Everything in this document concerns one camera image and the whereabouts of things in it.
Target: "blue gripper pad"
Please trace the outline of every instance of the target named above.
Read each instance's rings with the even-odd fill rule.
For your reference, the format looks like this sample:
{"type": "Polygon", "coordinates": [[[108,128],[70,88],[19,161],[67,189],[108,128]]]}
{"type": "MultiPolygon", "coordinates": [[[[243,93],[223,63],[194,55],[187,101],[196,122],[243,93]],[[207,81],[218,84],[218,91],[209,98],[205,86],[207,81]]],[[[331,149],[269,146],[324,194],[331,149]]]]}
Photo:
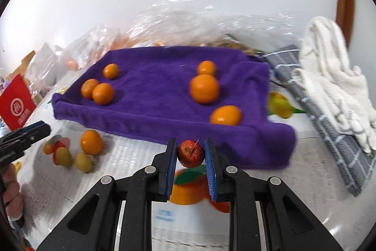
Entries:
{"type": "Polygon", "coordinates": [[[210,146],[208,139],[204,142],[205,149],[205,164],[206,164],[206,176],[208,178],[209,194],[212,201],[217,199],[217,177],[214,171],[213,159],[210,152],[210,146]]]}
{"type": "Polygon", "coordinates": [[[175,139],[175,142],[172,146],[172,152],[170,155],[170,162],[168,163],[168,170],[167,170],[167,186],[166,186],[166,198],[170,199],[171,193],[172,193],[172,185],[174,183],[174,177],[175,177],[175,169],[176,169],[176,159],[177,159],[177,142],[175,139]]]}

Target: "clear plastic wrap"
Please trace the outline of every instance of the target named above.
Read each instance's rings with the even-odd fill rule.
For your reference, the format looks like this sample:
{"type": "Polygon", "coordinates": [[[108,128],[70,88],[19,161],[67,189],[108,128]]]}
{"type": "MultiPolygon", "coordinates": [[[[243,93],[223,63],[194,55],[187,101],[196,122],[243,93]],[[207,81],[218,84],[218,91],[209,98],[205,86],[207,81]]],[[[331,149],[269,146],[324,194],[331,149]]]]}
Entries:
{"type": "Polygon", "coordinates": [[[5,90],[7,84],[6,84],[6,78],[3,73],[3,69],[0,68],[0,95],[3,93],[5,90]]]}
{"type": "Polygon", "coordinates": [[[47,43],[37,51],[25,72],[32,92],[36,91],[43,97],[56,84],[59,58],[47,43]]]}
{"type": "Polygon", "coordinates": [[[70,43],[60,55],[59,76],[67,70],[87,68],[101,59],[110,49],[122,48],[127,41],[119,29],[95,26],[70,43]]]}
{"type": "Polygon", "coordinates": [[[151,6],[128,31],[127,47],[138,47],[142,43],[222,46],[238,41],[246,48],[269,51],[297,41],[290,15],[229,16],[216,10],[214,2],[164,0],[151,6]]]}

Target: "finger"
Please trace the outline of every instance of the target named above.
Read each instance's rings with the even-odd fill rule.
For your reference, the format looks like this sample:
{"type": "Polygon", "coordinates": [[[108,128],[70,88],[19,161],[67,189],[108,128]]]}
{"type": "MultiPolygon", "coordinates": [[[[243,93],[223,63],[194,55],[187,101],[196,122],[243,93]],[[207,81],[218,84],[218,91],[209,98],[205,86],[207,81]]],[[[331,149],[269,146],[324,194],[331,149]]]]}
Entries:
{"type": "Polygon", "coordinates": [[[24,203],[21,194],[18,194],[6,207],[6,213],[11,218],[17,218],[22,215],[24,203]]]}
{"type": "Polygon", "coordinates": [[[11,163],[3,175],[3,182],[9,183],[12,181],[16,181],[16,169],[14,168],[14,165],[11,163]]]}
{"type": "Polygon", "coordinates": [[[11,201],[20,193],[20,185],[17,181],[10,182],[3,195],[4,203],[11,201]]]}

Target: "white towel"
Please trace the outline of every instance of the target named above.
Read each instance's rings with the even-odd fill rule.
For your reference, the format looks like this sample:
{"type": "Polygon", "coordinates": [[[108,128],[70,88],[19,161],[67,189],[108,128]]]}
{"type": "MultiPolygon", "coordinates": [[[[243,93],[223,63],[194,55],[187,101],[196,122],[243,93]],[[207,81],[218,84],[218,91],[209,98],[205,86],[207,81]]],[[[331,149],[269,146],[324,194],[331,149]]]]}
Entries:
{"type": "Polygon", "coordinates": [[[300,50],[300,69],[293,79],[337,130],[354,135],[362,149],[376,151],[376,110],[360,68],[350,69],[346,43],[339,26],[325,17],[307,25],[300,50]]]}

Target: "red apple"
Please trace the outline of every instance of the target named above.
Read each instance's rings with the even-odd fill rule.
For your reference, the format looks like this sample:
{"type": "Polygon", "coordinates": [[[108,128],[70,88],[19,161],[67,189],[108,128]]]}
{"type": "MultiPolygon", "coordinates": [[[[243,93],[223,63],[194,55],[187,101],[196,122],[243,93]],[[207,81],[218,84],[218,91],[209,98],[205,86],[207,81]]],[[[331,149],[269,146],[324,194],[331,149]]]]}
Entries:
{"type": "Polygon", "coordinates": [[[197,141],[188,139],[177,148],[177,158],[184,167],[194,168],[204,161],[205,150],[197,141]]]}

